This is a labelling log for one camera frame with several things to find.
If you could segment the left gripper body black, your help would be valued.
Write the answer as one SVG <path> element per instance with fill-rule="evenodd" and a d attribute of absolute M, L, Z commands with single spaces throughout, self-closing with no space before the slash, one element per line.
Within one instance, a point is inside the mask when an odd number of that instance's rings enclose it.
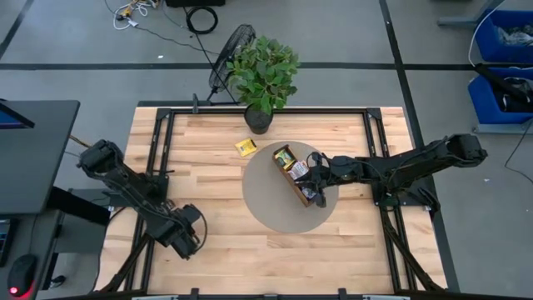
<path fill-rule="evenodd" d="M 206 221 L 202 212 L 193 204 L 171 211 L 171 216 L 161 227 L 159 243 L 165 247 L 171 246 L 175 251 L 199 251 L 205 241 L 200 241 L 193 223 L 202 219 Z"/>

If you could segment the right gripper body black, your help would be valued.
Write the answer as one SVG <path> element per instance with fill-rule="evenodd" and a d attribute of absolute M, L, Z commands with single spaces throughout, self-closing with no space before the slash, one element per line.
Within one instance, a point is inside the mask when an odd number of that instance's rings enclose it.
<path fill-rule="evenodd" d="M 313 152 L 310 167 L 310 189 L 316 193 L 314 203 L 326 207 L 325 188 L 354 183 L 359 178 L 359 163 L 346 156 L 328 158 L 324 153 Z"/>

